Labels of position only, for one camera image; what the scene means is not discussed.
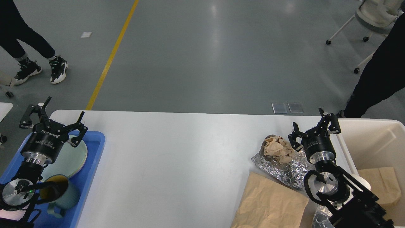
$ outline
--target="aluminum foil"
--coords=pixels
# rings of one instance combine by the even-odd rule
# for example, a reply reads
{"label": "aluminum foil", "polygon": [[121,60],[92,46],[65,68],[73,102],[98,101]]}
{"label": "aluminum foil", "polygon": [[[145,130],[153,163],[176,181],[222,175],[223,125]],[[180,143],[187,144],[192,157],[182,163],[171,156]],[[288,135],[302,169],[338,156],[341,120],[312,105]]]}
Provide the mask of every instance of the aluminum foil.
{"label": "aluminum foil", "polygon": [[313,216],[312,228],[334,228],[329,221],[332,213],[325,206],[318,206]]}
{"label": "aluminum foil", "polygon": [[253,163],[283,184],[297,190],[305,190],[304,176],[309,170],[315,169],[315,166],[307,161],[305,153],[303,151],[295,152],[291,162],[278,164],[276,158],[265,158],[263,156],[265,143],[263,142],[259,153],[252,157]]}

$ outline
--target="epoxy floor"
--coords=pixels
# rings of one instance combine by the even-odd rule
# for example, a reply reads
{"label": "epoxy floor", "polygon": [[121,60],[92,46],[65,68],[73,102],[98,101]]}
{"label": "epoxy floor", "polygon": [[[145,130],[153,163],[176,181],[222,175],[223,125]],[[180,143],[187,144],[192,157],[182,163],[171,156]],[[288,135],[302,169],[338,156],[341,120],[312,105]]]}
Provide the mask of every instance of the epoxy floor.
{"label": "epoxy floor", "polygon": [[[0,102],[14,105],[0,122],[0,132],[9,138],[0,149],[0,173],[30,132],[18,128],[28,104],[51,96],[49,115],[86,108],[134,1],[15,3],[28,25],[69,62],[69,69],[63,82],[50,84],[47,61],[23,44],[44,70],[12,88],[14,98],[0,94]],[[337,112],[360,77],[353,69],[383,41],[373,35],[363,42],[369,32],[353,21],[331,45],[325,44],[359,4],[139,0],[92,109],[272,115],[274,102],[299,102],[304,109],[300,115],[318,115],[319,107]],[[84,39],[82,32],[93,34]],[[3,49],[0,63],[9,75],[19,70]],[[402,90],[364,117],[405,123],[404,111]]]}

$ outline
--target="teal mug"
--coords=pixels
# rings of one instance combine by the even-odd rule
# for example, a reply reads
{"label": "teal mug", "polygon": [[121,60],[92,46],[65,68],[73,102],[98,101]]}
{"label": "teal mug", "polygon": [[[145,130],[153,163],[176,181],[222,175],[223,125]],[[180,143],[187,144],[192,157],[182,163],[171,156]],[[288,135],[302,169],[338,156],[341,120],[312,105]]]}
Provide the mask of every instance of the teal mug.
{"label": "teal mug", "polygon": [[[74,207],[80,199],[80,191],[77,187],[67,178],[65,175],[57,174],[49,177],[44,182],[53,181],[59,188],[60,195],[56,200],[52,201],[48,205],[48,214],[55,216],[56,218],[62,218],[65,215],[65,210]],[[54,188],[48,187],[39,191],[41,199],[54,199]],[[60,213],[55,211],[55,208],[60,209]]]}

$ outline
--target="mug handle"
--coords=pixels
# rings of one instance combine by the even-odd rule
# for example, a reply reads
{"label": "mug handle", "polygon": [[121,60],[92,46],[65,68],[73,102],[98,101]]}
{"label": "mug handle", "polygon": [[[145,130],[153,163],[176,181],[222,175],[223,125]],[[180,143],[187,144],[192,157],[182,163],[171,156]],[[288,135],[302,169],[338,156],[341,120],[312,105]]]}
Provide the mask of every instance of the mug handle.
{"label": "mug handle", "polygon": [[55,203],[49,203],[48,209],[47,209],[48,214],[55,216],[58,219],[61,219],[65,216],[65,210],[60,209],[60,214],[55,212]]}

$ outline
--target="white bin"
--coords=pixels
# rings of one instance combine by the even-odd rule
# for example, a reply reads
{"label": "white bin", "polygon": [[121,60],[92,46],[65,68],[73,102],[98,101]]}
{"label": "white bin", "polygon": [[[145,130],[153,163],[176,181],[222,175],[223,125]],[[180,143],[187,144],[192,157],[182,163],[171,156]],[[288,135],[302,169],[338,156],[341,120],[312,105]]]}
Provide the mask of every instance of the white bin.
{"label": "white bin", "polygon": [[352,170],[394,167],[402,198],[395,206],[384,207],[385,218],[392,219],[395,226],[405,226],[405,126],[396,120],[377,119],[339,119],[339,124],[342,133],[338,139],[343,152],[353,159]]}

